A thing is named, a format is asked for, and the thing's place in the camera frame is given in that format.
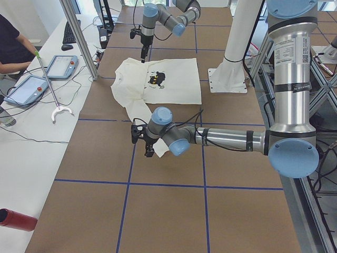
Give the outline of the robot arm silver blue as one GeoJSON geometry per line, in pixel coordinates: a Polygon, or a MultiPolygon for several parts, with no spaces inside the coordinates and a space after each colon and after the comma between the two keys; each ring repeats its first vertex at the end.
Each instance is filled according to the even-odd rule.
{"type": "Polygon", "coordinates": [[[312,174],[319,164],[316,130],[310,124],[310,34],[316,29],[317,1],[267,1],[268,35],[274,42],[274,117],[263,132],[237,131],[173,123],[166,107],[154,110],[143,125],[145,156],[158,142],[176,156],[191,144],[236,152],[260,152],[273,169],[288,178],[312,174]]]}
{"type": "Polygon", "coordinates": [[[142,26],[140,29],[141,62],[145,62],[148,50],[153,43],[156,22],[161,23],[172,34],[180,37],[189,23],[197,21],[201,16],[201,7],[198,1],[173,1],[173,4],[183,12],[174,17],[162,4],[146,3],[144,5],[142,26]]]}

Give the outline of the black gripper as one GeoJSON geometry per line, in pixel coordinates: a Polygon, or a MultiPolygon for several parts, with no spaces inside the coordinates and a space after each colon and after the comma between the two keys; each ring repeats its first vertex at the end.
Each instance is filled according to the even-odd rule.
{"type": "Polygon", "coordinates": [[[144,155],[147,158],[151,158],[154,154],[153,144],[155,143],[155,139],[144,137],[144,141],[145,141],[145,151],[146,151],[144,155]]]}
{"type": "Polygon", "coordinates": [[[154,35],[144,35],[141,34],[141,43],[143,44],[142,50],[141,50],[141,62],[145,63],[145,58],[146,58],[146,48],[150,47],[153,44],[153,38],[154,35]]]}

